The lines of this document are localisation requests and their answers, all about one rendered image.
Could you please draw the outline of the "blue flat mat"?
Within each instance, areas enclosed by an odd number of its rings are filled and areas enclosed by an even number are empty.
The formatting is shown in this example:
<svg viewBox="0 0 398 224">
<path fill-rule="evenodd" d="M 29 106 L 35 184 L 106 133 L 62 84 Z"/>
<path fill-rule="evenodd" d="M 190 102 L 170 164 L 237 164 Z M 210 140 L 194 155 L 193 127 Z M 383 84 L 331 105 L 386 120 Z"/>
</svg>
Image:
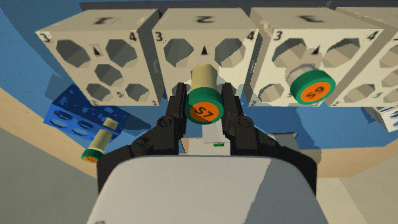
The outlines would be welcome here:
<svg viewBox="0 0 398 224">
<path fill-rule="evenodd" d="M 83 2 L 188 0 L 0 0 L 0 88 L 45 119 L 51 103 L 72 83 L 36 31 L 79 14 Z M 76 85 L 77 86 L 77 85 Z M 240 98 L 244 116 L 267 135 L 295 134 L 301 150 L 384 147 L 398 139 L 364 107 L 248 106 Z M 166 89 L 160 106 L 115 106 L 129 114 L 121 134 L 107 154 L 132 142 L 166 115 Z"/>
</svg>

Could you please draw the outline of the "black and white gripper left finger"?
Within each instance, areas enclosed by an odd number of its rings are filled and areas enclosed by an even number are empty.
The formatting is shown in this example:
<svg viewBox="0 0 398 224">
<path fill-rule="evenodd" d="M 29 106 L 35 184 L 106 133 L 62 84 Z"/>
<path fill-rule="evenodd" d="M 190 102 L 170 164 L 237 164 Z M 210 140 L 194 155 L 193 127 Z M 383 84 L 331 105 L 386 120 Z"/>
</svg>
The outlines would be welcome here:
<svg viewBox="0 0 398 224">
<path fill-rule="evenodd" d="M 178 83 L 175 96 L 170 96 L 166 115 L 154 128 L 125 145 L 101 156 L 96 164 L 98 197 L 114 168 L 125 160 L 145 155 L 179 155 L 179 141 L 186 133 L 186 84 Z"/>
</svg>

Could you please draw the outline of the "blue tube rack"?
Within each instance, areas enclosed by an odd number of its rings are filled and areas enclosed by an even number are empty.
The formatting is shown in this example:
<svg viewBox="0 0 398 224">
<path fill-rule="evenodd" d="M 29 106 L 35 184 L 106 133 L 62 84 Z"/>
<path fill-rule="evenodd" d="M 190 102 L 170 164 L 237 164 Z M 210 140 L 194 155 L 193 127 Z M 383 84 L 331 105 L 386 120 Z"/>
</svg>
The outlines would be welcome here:
<svg viewBox="0 0 398 224">
<path fill-rule="evenodd" d="M 103 125 L 107 117 L 119 123 L 116 130 Z M 92 106 L 79 87 L 72 83 L 59 97 L 57 97 L 51 103 L 43 123 L 89 141 L 93 140 L 92 136 L 95 136 L 99 129 L 107 130 L 113 134 L 110 140 L 111 142 L 121 134 L 128 117 L 128 113 L 118 109 L 115 106 Z M 51 119 L 60 120 L 68 127 L 59 126 L 53 123 Z M 84 126 L 82 126 L 78 121 Z M 82 129 L 86 131 L 88 135 L 77 133 L 73 130 L 73 128 Z"/>
</svg>

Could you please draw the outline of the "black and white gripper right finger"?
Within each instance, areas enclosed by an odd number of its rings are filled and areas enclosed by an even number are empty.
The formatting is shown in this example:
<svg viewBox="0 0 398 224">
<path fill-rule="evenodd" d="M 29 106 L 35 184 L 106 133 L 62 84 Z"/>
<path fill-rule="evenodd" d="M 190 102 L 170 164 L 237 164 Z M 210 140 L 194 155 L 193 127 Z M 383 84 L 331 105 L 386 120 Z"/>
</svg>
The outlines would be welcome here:
<svg viewBox="0 0 398 224">
<path fill-rule="evenodd" d="M 315 197 L 317 164 L 309 156 L 280 144 L 254 127 L 253 120 L 244 116 L 239 96 L 234 96 L 231 83 L 222 84 L 224 112 L 221 118 L 225 138 L 230 140 L 230 155 L 265 156 L 281 159 L 297 167 L 311 187 Z"/>
</svg>

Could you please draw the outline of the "50 ml tube with green cap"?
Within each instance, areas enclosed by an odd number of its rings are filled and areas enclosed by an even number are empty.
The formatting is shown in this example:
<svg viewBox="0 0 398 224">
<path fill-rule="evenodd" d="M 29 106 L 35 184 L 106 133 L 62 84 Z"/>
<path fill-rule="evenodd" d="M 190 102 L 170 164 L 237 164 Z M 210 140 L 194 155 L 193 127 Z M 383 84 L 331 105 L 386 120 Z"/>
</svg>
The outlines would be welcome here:
<svg viewBox="0 0 398 224">
<path fill-rule="evenodd" d="M 216 69 L 211 64 L 198 64 L 191 73 L 185 115 L 193 123 L 208 125 L 223 116 L 223 99 L 218 89 Z"/>
</svg>

